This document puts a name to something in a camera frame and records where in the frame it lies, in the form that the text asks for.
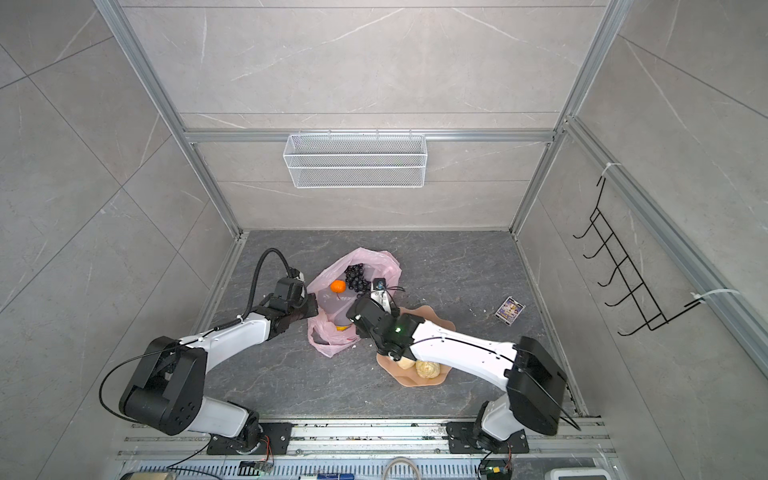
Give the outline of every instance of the wall tile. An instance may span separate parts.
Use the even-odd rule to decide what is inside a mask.
[[[554,128],[559,113],[181,114],[187,128]]]
[[[627,476],[682,480],[601,311],[538,200],[519,242],[587,408],[605,419]]]
[[[308,114],[559,111],[602,12],[126,8],[180,111]]]
[[[46,478],[110,478],[118,443],[124,438],[120,428],[128,425],[104,410],[98,401],[98,385],[119,362],[144,353],[159,336],[180,338],[189,335],[208,288],[176,255],[136,320],[123,336],[97,382],[61,437],[45,464],[39,480]],[[104,401],[117,411],[118,400],[130,380],[136,363],[116,370],[104,388]]]
[[[28,79],[0,89],[0,310],[120,187]]]
[[[290,182],[283,142],[204,143],[197,149],[218,181]]]
[[[638,0],[621,34],[768,114],[768,3]]]
[[[544,152],[542,142],[433,142],[426,180],[530,180]]]
[[[125,191],[176,249],[208,202],[205,188],[170,139],[125,184]]]
[[[118,192],[0,313],[0,470],[36,476],[174,248]]]
[[[0,44],[27,73],[111,35],[91,0],[0,3]]]
[[[233,239],[216,207],[208,202],[179,253],[209,287],[216,281]]]
[[[114,38],[31,78],[121,184],[170,136]]]
[[[613,263],[605,250],[594,259],[583,258],[582,253],[591,255],[600,246],[593,230],[584,239],[573,238],[586,229],[598,197],[594,182],[600,171],[591,162],[567,141],[540,199],[584,276],[676,463],[685,478],[759,478],[768,468],[768,447],[761,441],[768,428],[768,419],[762,415],[768,381],[711,310],[698,306],[658,330],[618,335],[641,325],[641,315],[631,300],[605,306],[604,302],[618,301],[627,289],[619,276],[607,288],[598,285],[608,280]],[[603,191],[601,211],[667,318],[675,315],[690,301],[694,288],[610,184]],[[598,225],[607,236],[601,220]],[[617,259],[623,257],[617,243],[609,246]],[[638,292],[641,308],[649,317],[655,315],[654,302],[647,293]],[[637,455],[619,454],[622,462]]]
[[[11,55],[0,47],[0,87],[3,87],[12,81],[17,81],[24,77],[24,72],[18,67]]]
[[[411,7],[408,0],[121,0],[127,7]],[[508,7],[509,0],[421,0],[421,7]],[[605,0],[520,0],[515,7],[568,7],[607,5]]]
[[[282,143],[203,143],[198,148],[218,181],[291,181]],[[431,142],[426,180],[530,180],[543,150],[541,142]]]
[[[768,318],[768,120],[622,39],[580,116]]]
[[[306,188],[220,182],[245,229],[506,230],[526,181],[428,182],[422,188]]]

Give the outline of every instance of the dark countertop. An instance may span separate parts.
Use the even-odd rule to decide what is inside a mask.
[[[538,340],[551,351],[524,266],[506,232],[257,230],[250,233],[218,307],[214,324],[245,308],[253,268],[261,253],[277,247],[307,283],[357,247],[388,250],[400,262],[399,306],[430,305],[459,332],[495,341]],[[284,276],[277,256],[262,268],[256,302]],[[511,326],[494,311],[512,296],[526,305]],[[262,415],[474,416],[502,391],[453,369],[439,386],[400,386],[376,363],[369,339],[333,358],[307,341],[306,323],[222,362],[206,378],[206,395]]]

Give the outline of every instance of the mounting plate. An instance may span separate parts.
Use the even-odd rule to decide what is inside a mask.
[[[472,445],[469,439],[472,437],[474,422],[448,422],[445,424],[445,432],[448,433],[448,447],[451,453],[485,453]],[[525,430],[520,429],[507,439],[512,453],[528,453],[528,437]],[[495,453],[507,453],[507,446],[502,445]]]
[[[288,443],[290,442],[290,433],[293,429],[293,423],[260,423],[262,436],[270,437],[270,448],[273,455],[285,455],[288,452]],[[230,442],[230,439],[221,435],[214,435],[210,441],[208,455],[239,455],[237,447]],[[249,455],[265,455],[266,442],[260,442],[256,450]]]

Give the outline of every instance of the black wire rack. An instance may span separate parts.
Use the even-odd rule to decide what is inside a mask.
[[[683,315],[688,310],[691,310],[691,309],[695,308],[697,305],[703,303],[703,299],[695,299],[694,301],[686,303],[685,305],[683,305],[683,309],[677,315],[667,316],[664,313],[664,311],[659,306],[659,303],[656,301],[656,298],[654,297],[654,294],[650,291],[650,288],[648,288],[648,285],[645,283],[645,280],[643,279],[643,276],[641,275],[640,271],[634,265],[634,262],[630,258],[629,253],[627,253],[627,250],[624,248],[624,245],[622,244],[621,240],[619,240],[619,237],[614,232],[614,229],[611,227],[611,224],[608,223],[608,219],[600,211],[600,199],[603,197],[603,189],[605,188],[605,177],[600,177],[600,180],[598,180],[598,184],[596,185],[596,187],[600,187],[600,193],[598,194],[598,201],[595,202],[594,210],[592,210],[592,213],[589,216],[589,220],[590,220],[589,227],[587,227],[587,229],[584,231],[584,233],[582,235],[579,235],[579,236],[574,235],[574,238],[576,238],[576,239],[584,238],[587,235],[587,233],[589,233],[589,230],[593,230],[594,229],[595,233],[597,233],[598,237],[600,237],[600,240],[601,240],[602,244],[600,245],[600,248],[598,248],[598,250],[594,254],[589,255],[589,256],[584,255],[583,257],[586,258],[586,259],[595,258],[598,255],[598,253],[600,253],[603,249],[605,249],[608,252],[608,255],[611,257],[611,260],[613,260],[613,263],[614,263],[614,271],[611,273],[611,278],[609,278],[606,283],[598,282],[598,285],[600,285],[602,287],[606,287],[608,285],[611,285],[611,282],[614,281],[614,277],[616,277],[616,273],[618,273],[619,276],[621,277],[621,280],[624,282],[624,285],[627,287],[627,290],[629,291],[629,293],[627,293],[627,295],[625,295],[624,298],[622,298],[618,302],[616,302],[616,303],[605,303],[605,305],[606,306],[618,306],[622,302],[624,302],[626,299],[631,298],[634,301],[634,304],[637,306],[637,309],[640,310],[640,315],[643,317],[643,324],[640,325],[638,328],[632,330],[629,333],[619,332],[618,334],[621,335],[621,336],[633,335],[633,334],[639,332],[645,326],[648,327],[649,330],[655,330],[655,329],[657,329],[657,328],[659,328],[661,326],[667,325],[669,322],[671,322],[672,320],[676,319],[680,315]],[[604,235],[600,232],[598,227],[595,225],[595,222],[598,221],[598,219],[602,219],[603,222],[605,223],[606,227],[610,231],[610,233],[606,237],[604,237]],[[611,248],[608,246],[608,241],[611,238],[615,239],[616,242],[618,243],[619,247],[621,248],[621,253],[618,254],[618,255],[614,255],[614,252],[612,252]],[[637,278],[640,279],[639,284],[637,284],[635,286],[630,286],[629,282],[627,281],[627,276],[625,276],[624,272],[621,271],[621,265],[623,265],[624,263],[628,263],[634,269],[634,272],[637,274]],[[635,294],[638,291],[641,291],[641,289],[643,289],[643,290],[645,290],[647,292],[647,294],[650,297],[650,299],[653,300],[654,305],[656,306],[656,310],[658,310],[658,313],[656,315],[652,316],[651,318],[648,318],[648,316],[645,314],[643,309],[640,307],[640,303],[637,301],[637,298],[635,297]],[[654,320],[659,319],[659,318],[660,318],[660,321],[659,321],[658,325],[652,326],[650,324],[651,322],[653,322]]]

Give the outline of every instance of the white wire basket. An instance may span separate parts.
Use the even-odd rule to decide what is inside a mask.
[[[423,187],[422,134],[293,134],[283,158],[296,188]]]

